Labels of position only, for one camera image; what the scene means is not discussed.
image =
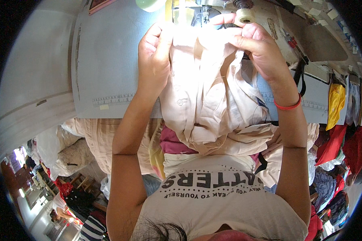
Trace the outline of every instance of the magenta fabric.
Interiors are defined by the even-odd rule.
[[[184,143],[180,142],[176,133],[164,125],[161,132],[159,145],[163,153],[168,154],[197,154],[198,152],[190,149]]]

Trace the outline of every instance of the hand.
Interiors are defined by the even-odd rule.
[[[256,70],[266,81],[279,81],[292,78],[286,61],[280,53],[278,45],[270,34],[259,24],[243,24],[236,20],[235,13],[220,14],[210,20],[213,25],[234,23],[240,28],[228,28],[234,36],[229,42],[245,50]]]
[[[168,81],[173,26],[168,22],[153,24],[138,45],[137,94],[148,101],[155,101]]]

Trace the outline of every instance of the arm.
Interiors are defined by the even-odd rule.
[[[236,14],[218,15],[212,24],[235,23],[242,27],[229,28],[233,36],[228,41],[249,55],[260,75],[268,82],[275,101],[280,106],[292,106],[299,100],[298,89],[288,70],[279,47],[268,32],[257,23],[236,22]],[[278,109],[283,158],[276,195],[282,197],[309,225],[311,215],[308,164],[307,127],[301,105],[291,110]]]
[[[171,26],[155,23],[138,46],[138,90],[129,104],[113,139],[110,199],[106,224],[111,240],[129,240],[146,191],[137,151],[150,113],[170,71]]]
[[[56,214],[63,217],[63,218],[66,218],[66,219],[69,219],[69,218],[74,218],[73,216],[69,215],[69,214],[66,214],[63,212],[63,209],[61,209],[60,207],[57,207],[56,208]]]

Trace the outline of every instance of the blue fabric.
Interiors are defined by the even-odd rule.
[[[160,180],[150,175],[142,175],[142,179],[144,180],[147,196],[152,195],[157,189],[159,189],[159,186],[161,185]]]
[[[315,211],[322,211],[334,196],[337,180],[328,175],[321,168],[317,168],[315,172],[314,183],[315,191],[318,193],[318,198],[315,201]]]
[[[349,212],[349,204],[347,203],[346,196],[347,193],[345,191],[340,191],[330,203],[330,223],[333,226],[340,224]]]
[[[270,192],[270,193],[275,194],[275,192],[276,192],[276,187],[277,187],[276,184],[274,184],[271,188],[269,188],[269,187],[267,187],[267,186],[264,186],[264,190],[266,190],[267,192]]]

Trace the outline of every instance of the worker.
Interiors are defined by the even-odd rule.
[[[268,82],[278,107],[283,159],[276,193],[231,156],[208,155],[180,164],[149,198],[137,158],[152,108],[170,71],[172,25],[155,23],[138,45],[138,89],[113,140],[106,224],[111,240],[304,240],[311,215],[307,124],[300,95],[279,47],[256,23],[236,14],[229,42],[243,49]]]
[[[67,214],[68,209],[66,202],[62,199],[60,193],[58,193],[52,200],[52,211],[50,213],[51,221],[58,221],[60,218],[66,218],[69,221],[73,221],[75,217]]]

